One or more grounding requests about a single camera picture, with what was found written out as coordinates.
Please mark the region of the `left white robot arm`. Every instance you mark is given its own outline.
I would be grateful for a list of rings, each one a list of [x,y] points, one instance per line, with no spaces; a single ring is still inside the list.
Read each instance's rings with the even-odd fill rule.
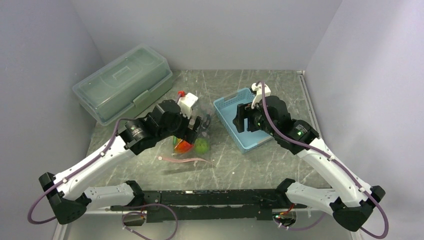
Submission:
[[[69,224],[87,210],[102,207],[123,207],[137,210],[145,203],[145,194],[135,180],[116,186],[92,187],[91,184],[107,169],[130,160],[153,148],[168,137],[193,144],[209,127],[211,116],[205,114],[190,119],[180,113],[164,113],[157,124],[150,113],[140,118],[128,118],[123,128],[115,127],[111,138],[91,155],[63,172],[46,172],[39,177],[52,211],[59,224]]]

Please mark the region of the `small green lime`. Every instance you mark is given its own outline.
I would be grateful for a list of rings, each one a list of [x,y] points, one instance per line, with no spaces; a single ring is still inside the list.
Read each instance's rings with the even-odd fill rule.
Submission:
[[[194,152],[199,155],[206,154],[210,151],[210,144],[205,138],[197,138],[194,143]]]

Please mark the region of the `clear zip top bag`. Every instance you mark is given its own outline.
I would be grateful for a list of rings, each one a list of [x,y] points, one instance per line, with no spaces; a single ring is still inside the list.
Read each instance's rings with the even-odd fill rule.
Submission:
[[[159,161],[167,161],[171,163],[190,163],[194,166],[203,162],[213,166],[211,159],[211,136],[210,125],[212,122],[211,113],[203,113],[202,121],[197,129],[197,135],[193,143],[172,137],[172,151],[161,153],[157,159]]]

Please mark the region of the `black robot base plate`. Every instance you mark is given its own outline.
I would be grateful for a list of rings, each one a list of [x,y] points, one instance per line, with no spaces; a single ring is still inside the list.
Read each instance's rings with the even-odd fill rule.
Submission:
[[[279,212],[301,208],[274,189],[149,190],[140,206],[111,206],[113,212],[143,211],[148,223],[186,220],[256,219],[270,221]]]

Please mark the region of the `red orange mango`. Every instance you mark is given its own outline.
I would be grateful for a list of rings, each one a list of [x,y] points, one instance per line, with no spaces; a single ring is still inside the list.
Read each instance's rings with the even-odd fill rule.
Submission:
[[[180,138],[174,138],[172,144],[173,144],[173,152],[175,154],[187,153],[194,147],[194,144],[188,143],[187,141]]]

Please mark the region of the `clear green storage box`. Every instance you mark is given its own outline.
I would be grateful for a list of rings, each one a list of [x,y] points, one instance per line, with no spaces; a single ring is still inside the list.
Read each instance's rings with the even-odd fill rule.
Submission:
[[[85,110],[99,124],[107,126],[141,106],[172,75],[168,61],[141,44],[74,85],[72,90]]]

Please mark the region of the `light blue plastic basket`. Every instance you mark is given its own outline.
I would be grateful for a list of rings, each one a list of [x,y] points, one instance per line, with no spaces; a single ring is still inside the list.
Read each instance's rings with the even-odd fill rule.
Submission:
[[[261,130],[255,132],[245,130],[239,133],[233,124],[233,119],[237,113],[237,106],[239,104],[251,103],[254,97],[255,95],[250,89],[245,87],[213,102],[220,122],[224,125],[230,137],[243,154],[272,139],[270,135]]]

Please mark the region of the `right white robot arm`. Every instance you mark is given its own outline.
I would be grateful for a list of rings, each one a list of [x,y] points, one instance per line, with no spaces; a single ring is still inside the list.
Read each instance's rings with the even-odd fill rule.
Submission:
[[[369,185],[352,173],[309,123],[290,116],[282,100],[272,103],[268,98],[266,103],[238,104],[232,122],[239,133],[267,133],[279,146],[312,166],[332,187],[332,191],[325,191],[286,178],[275,189],[275,200],[280,207],[287,208],[291,204],[313,207],[331,215],[351,232],[363,231],[373,210],[378,209],[384,227],[383,233],[376,238],[382,239],[388,234],[388,217],[379,204],[385,190],[379,185]]]

